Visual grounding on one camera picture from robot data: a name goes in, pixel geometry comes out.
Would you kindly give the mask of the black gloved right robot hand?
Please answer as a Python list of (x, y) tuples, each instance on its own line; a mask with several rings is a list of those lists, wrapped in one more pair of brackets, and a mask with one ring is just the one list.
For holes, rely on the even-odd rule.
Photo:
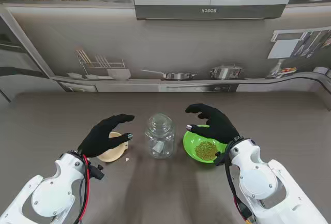
[(231, 123), (229, 118), (220, 110), (202, 103), (189, 105), (186, 113), (199, 113), (199, 119), (206, 119), (207, 127), (187, 125), (187, 130), (205, 138), (214, 139), (220, 143), (228, 144), (240, 140), (242, 137)]

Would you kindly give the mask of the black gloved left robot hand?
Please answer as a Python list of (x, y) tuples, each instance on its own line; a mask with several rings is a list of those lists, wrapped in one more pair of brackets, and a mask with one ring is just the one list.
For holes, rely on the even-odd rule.
[(118, 137), (110, 138), (110, 132), (118, 125), (134, 120), (134, 115), (119, 114), (103, 119), (95, 125), (82, 143), (78, 146), (78, 153), (87, 158), (97, 157), (109, 149), (131, 140), (132, 133), (125, 133)]

